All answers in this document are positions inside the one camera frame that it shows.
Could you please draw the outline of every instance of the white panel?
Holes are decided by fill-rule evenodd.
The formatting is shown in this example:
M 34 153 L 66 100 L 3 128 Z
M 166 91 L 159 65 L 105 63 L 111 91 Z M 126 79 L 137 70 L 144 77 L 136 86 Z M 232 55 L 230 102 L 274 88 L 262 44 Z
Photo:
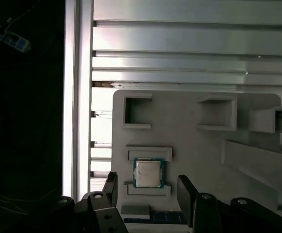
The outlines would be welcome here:
M 111 158 L 112 149 L 111 148 L 92 148 L 91 149 L 91 158 Z
M 74 71 L 75 64 L 75 36 L 76 2 L 66 1 L 65 13 L 65 56 L 64 56 L 64 107 L 63 107 L 63 157 L 62 157 L 62 194 L 68 197 L 77 197 L 76 172 L 73 166 L 77 156 L 77 124 L 75 119 L 75 93 L 77 87 L 74 83 L 77 76 Z
M 188 27 L 95 27 L 94 50 L 282 56 L 282 31 Z
M 92 88 L 92 111 L 108 111 L 113 109 L 113 94 L 115 88 Z
M 106 70 L 169 70 L 169 71 L 204 71 L 236 73 L 282 73 L 282 62 L 264 61 L 226 61 L 197 60 L 183 58 L 150 58 L 150 57 L 94 57 L 93 69 Z
M 90 179 L 90 191 L 102 191 L 106 179 L 104 178 L 91 178 Z
M 111 171 L 111 162 L 91 161 L 91 171 Z
M 112 119 L 91 119 L 91 141 L 108 143 L 112 141 Z
M 282 75 L 217 72 L 93 71 L 94 81 L 282 85 Z
M 90 192 L 90 130 L 91 130 L 91 88 L 92 88 L 92 28 L 93 0 L 80 1 L 80 52 L 79 52 L 79 96 L 78 96 L 78 198 Z
M 98 0 L 94 19 L 282 25 L 282 1 Z

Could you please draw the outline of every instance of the gray box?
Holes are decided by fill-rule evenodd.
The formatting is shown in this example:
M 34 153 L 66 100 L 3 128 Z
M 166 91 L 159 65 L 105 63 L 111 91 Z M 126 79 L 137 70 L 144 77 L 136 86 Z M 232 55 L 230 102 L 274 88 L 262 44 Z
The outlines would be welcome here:
M 249 129 L 255 132 L 282 133 L 282 107 L 250 111 Z

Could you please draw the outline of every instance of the cable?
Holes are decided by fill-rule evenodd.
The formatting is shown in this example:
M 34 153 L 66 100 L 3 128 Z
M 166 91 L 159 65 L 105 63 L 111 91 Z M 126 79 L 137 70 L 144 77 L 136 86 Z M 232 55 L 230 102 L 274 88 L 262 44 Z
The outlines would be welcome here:
M 7 210 L 7 211 L 9 211 L 9 212 L 15 213 L 15 214 L 27 215 L 27 213 L 23 213 L 23 212 L 11 210 L 11 209 L 8 209 L 8 208 L 6 208 L 6 207 L 4 207 L 4 206 L 1 206 L 1 205 L 0 205 L 0 208 L 3 209 L 3 210 Z
M 38 3 L 40 2 L 41 0 L 37 0 L 37 2 L 29 9 L 27 10 L 26 12 L 24 12 L 22 15 L 18 16 L 17 18 L 15 19 L 12 19 L 9 24 L 7 25 L 7 27 L 5 28 L 6 31 L 8 31 L 8 29 L 10 28 L 10 26 L 15 23 L 16 21 L 18 21 L 19 19 L 21 19 L 23 16 L 25 16 L 26 14 L 28 14 L 32 9 L 34 9 Z
M 20 200 L 20 199 L 13 199 L 13 198 L 8 198 L 8 197 L 5 197 L 3 195 L 0 195 L 0 197 L 6 199 L 6 200 L 10 200 L 10 201 L 18 201 L 18 202 L 39 202 L 41 201 L 43 198 L 47 197 L 48 195 L 50 195 L 52 192 L 58 190 L 58 188 L 55 188 L 53 190 L 51 190 L 50 192 L 48 192 L 47 194 L 41 196 L 39 199 L 36 199 L 36 200 Z
M 9 202 L 9 201 L 6 201 L 6 200 L 1 200 L 0 201 L 4 202 L 4 203 L 7 203 L 7 204 L 10 204 L 10 205 L 13 205 L 14 207 L 16 207 L 18 210 L 26 213 L 26 211 L 24 211 L 23 209 L 21 209 L 20 207 L 18 207 L 16 204 L 13 204 L 12 202 Z

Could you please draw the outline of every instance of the metal frame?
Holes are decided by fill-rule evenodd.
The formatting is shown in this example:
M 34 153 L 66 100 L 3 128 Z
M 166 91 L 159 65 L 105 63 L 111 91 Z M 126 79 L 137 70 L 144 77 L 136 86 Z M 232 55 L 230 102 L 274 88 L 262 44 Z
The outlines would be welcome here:
M 111 111 L 115 87 L 282 98 L 282 2 L 66 0 L 63 194 L 76 200 L 90 191 L 90 152 L 111 153 L 112 113 L 91 127 L 91 100 Z
M 93 0 L 66 0 L 63 195 L 90 192 Z

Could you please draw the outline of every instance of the metal bolt head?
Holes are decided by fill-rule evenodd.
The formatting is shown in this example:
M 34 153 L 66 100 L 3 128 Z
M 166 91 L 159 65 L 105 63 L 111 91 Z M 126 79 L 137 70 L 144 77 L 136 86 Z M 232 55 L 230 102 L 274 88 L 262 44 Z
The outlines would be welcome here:
M 203 194 L 203 195 L 202 195 L 202 198 L 204 198 L 204 199 L 210 199 L 211 196 L 210 196 L 209 194 Z
M 103 196 L 103 194 L 97 193 L 95 195 L 93 195 L 95 198 L 101 198 Z
M 246 200 L 239 199 L 238 203 L 241 204 L 241 205 L 246 205 L 248 202 Z

